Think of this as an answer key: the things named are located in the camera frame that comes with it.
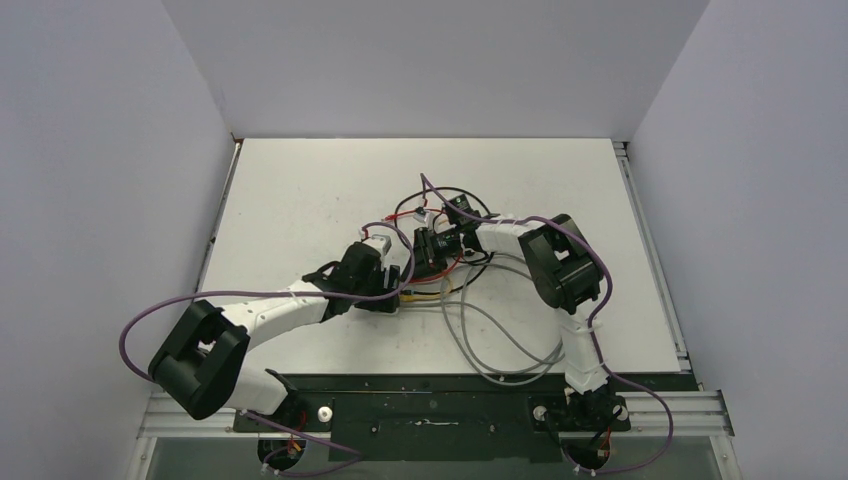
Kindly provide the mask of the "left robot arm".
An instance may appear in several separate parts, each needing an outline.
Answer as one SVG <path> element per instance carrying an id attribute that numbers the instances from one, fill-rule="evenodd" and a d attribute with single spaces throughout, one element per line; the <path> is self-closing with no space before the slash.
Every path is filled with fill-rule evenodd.
<path id="1" fill-rule="evenodd" d="M 233 408 L 258 413 L 273 430 L 290 428 L 298 416 L 294 387 L 273 370 L 246 365 L 248 352 L 352 307 L 396 311 L 401 269 L 385 265 L 390 248 L 389 237 L 375 235 L 269 298 L 191 303 L 153 356 L 149 376 L 195 420 Z"/>

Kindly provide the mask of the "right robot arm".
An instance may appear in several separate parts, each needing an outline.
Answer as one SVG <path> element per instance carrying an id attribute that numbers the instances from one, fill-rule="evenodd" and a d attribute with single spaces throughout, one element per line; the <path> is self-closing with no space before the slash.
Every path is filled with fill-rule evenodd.
<path id="1" fill-rule="evenodd" d="M 573 219 L 567 214 L 548 221 L 451 214 L 449 223 L 441 232 L 427 227 L 414 231 L 413 278 L 427 281 L 446 272 L 448 260 L 467 250 L 523 260 L 542 301 L 567 313 L 562 325 L 564 377 L 575 392 L 565 402 L 567 418 L 579 428 L 594 426 L 606 412 L 595 391 L 607 383 L 608 374 L 593 343 L 597 323 L 578 307 L 599 299 L 603 273 Z"/>

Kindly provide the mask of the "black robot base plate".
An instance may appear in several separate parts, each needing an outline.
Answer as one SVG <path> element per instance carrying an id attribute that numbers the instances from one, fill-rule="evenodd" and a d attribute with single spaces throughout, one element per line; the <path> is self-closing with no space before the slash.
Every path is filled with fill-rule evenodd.
<path id="1" fill-rule="evenodd" d="M 359 451 L 366 461 L 489 461 L 523 458 L 554 463 L 608 459 L 608 431 L 632 430 L 615 420 L 636 384 L 657 393 L 693 391 L 691 374 L 627 374 L 580 398 L 565 394 L 564 379 L 547 374 L 518 387 L 477 375 L 290 375 L 294 397 L 269 415 L 342 445 L 332 461 Z"/>

